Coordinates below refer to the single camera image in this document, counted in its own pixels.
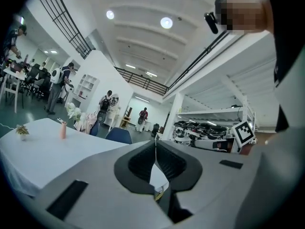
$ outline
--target floor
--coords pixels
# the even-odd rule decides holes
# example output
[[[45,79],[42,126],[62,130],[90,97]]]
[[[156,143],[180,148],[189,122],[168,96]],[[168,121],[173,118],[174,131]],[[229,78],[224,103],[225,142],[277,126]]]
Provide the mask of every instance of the floor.
[[[14,112],[14,101],[10,104],[10,97],[8,96],[8,101],[5,102],[5,96],[1,101],[0,105],[0,123],[3,125],[7,125],[11,128],[15,128],[16,125],[23,125],[28,122],[39,120],[43,118],[50,118],[56,120],[60,118],[62,120],[67,121],[67,126],[73,128],[73,120],[69,120],[67,116],[67,111],[63,107],[63,104],[56,104],[55,106],[55,115],[47,115],[44,111],[43,107],[46,105],[46,100],[38,101],[36,97],[25,96],[24,95],[24,109],[22,108],[22,98],[21,94],[18,96],[18,105],[17,105],[17,113]],[[105,138],[108,133],[109,127],[107,125],[100,126],[99,132],[97,134],[100,138]],[[142,133],[136,132],[135,126],[128,125],[127,130],[129,131],[132,142],[138,143],[146,140],[153,140],[151,137],[151,132]],[[10,129],[3,127],[0,125],[0,137],[4,136],[10,131]]]

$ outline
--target fluorescent light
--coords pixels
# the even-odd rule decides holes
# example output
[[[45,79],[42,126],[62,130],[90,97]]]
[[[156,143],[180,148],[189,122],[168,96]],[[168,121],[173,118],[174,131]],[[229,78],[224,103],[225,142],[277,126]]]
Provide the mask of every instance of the fluorescent light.
[[[114,18],[114,13],[111,10],[108,10],[106,16],[108,19],[112,20]]]
[[[148,100],[142,99],[142,98],[140,98],[140,97],[138,97],[138,96],[135,96],[135,97],[149,103]]]
[[[173,21],[168,17],[164,17],[161,19],[160,24],[163,28],[169,29],[173,26]]]
[[[128,66],[128,67],[130,67],[130,68],[135,69],[135,67],[134,67],[134,66],[131,66],[131,65],[129,65],[129,64],[126,64],[126,66]]]
[[[211,125],[216,125],[216,124],[214,124],[214,123],[212,123],[212,122],[210,122],[210,121],[207,121],[207,123],[210,123]]]
[[[156,75],[156,74],[152,74],[152,73],[149,73],[149,72],[146,72],[146,74],[147,74],[147,75],[152,75],[152,76],[157,77],[157,75]]]

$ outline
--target black slot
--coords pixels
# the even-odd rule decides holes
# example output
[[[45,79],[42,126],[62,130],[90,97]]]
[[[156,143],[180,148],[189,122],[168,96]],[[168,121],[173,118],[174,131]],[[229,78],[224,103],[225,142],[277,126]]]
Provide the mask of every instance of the black slot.
[[[76,201],[84,192],[88,183],[73,181],[59,197],[47,208],[47,211],[58,219],[63,220],[72,209]]]
[[[219,163],[224,166],[229,166],[229,167],[236,168],[236,169],[241,169],[243,166],[242,163],[237,163],[237,162],[230,161],[230,160],[222,160]]]

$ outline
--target white ceiling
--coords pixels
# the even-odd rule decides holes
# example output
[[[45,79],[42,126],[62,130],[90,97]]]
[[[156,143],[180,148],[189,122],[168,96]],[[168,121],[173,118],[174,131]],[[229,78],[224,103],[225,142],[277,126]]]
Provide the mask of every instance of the white ceiling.
[[[153,80],[170,85],[216,37],[204,13],[214,0],[89,0],[97,29],[117,67],[137,74],[149,71]],[[114,19],[106,11],[114,12]],[[173,20],[170,29],[160,25]]]
[[[48,51],[49,53],[46,55],[55,62],[60,65],[64,64],[69,57],[68,54],[42,28],[31,12],[24,7],[19,15],[24,18],[24,23],[27,25],[27,39],[31,40],[41,51]],[[57,54],[52,54],[51,50],[56,51]]]

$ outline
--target backpack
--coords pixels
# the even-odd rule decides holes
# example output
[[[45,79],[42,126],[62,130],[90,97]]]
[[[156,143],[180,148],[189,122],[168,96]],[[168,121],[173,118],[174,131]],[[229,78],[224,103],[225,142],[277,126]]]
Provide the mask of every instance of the backpack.
[[[70,70],[70,69],[62,70],[62,67],[53,70],[52,73],[51,73],[50,82],[52,82],[52,83],[54,83],[54,84],[62,83],[62,82],[63,82],[63,73],[64,73],[65,71],[69,71],[69,70]]]
[[[109,99],[107,99],[107,96],[105,96],[105,99],[100,104],[100,110],[103,110],[106,112],[106,111],[108,111],[109,106],[110,106],[110,101],[109,101]]]
[[[142,114],[140,115],[141,118],[144,118],[146,116],[145,112],[142,112]]]

